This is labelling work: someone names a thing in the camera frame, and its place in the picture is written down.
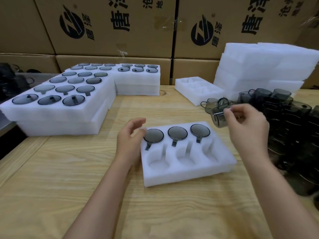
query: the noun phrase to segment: person's left hand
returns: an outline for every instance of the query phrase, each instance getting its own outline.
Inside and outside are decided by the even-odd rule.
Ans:
[[[115,159],[134,165],[140,158],[141,141],[146,134],[146,129],[140,129],[134,136],[131,134],[135,129],[141,127],[146,122],[146,118],[135,118],[119,131],[117,135]]]

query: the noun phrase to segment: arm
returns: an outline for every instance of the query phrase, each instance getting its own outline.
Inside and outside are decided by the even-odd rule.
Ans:
[[[125,190],[126,176],[140,156],[141,140],[146,130],[136,128],[145,118],[130,120],[118,133],[114,160],[63,239],[109,239],[113,235],[118,208]]]
[[[268,157],[269,124],[248,104],[224,110],[231,140],[249,174],[274,239],[316,239],[319,226]]]

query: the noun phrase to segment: cardboard box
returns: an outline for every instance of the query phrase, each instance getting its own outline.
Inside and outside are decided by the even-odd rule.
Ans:
[[[296,45],[319,50],[319,2],[315,8],[315,15],[304,23],[305,30],[300,34]]]
[[[210,83],[214,82],[219,60],[173,59],[173,79],[199,76]]]
[[[319,64],[317,64],[309,78],[305,80],[301,89],[319,89]]]
[[[35,69],[41,73],[60,73],[54,55],[29,53],[0,53],[0,62],[17,65],[23,72]]]
[[[35,1],[57,54],[172,56],[176,0]]]
[[[180,0],[175,58],[220,59],[225,44],[296,42],[317,0]]]
[[[34,0],[1,0],[0,52],[54,54]]]
[[[171,71],[171,59],[159,58],[122,58],[107,56],[77,56],[77,55],[57,55],[56,59],[62,71],[80,63],[129,63],[129,64],[155,64],[160,65],[160,83],[169,85],[169,76]]]

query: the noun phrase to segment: wooden table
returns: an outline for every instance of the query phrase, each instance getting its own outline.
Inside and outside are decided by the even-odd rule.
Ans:
[[[150,188],[142,166],[129,173],[115,238],[271,238],[248,174],[230,142],[201,107],[173,86],[161,96],[117,96],[95,136],[30,137],[0,161],[0,238],[61,238],[109,167],[116,135],[131,118],[147,126],[207,121],[235,155],[232,172]],[[316,105],[319,91],[295,99]],[[305,206],[319,220],[309,198]]]

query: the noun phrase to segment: black logo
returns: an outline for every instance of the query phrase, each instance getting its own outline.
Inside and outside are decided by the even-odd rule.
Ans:
[[[203,46],[207,44],[213,37],[214,27],[206,20],[206,17],[202,15],[202,20],[195,24],[190,33],[190,37],[194,44]]]
[[[61,28],[69,37],[74,39],[81,38],[85,33],[84,24],[81,18],[75,13],[71,12],[69,9],[67,9],[64,5],[63,7],[65,9],[65,12],[63,12],[63,15],[60,15]]]

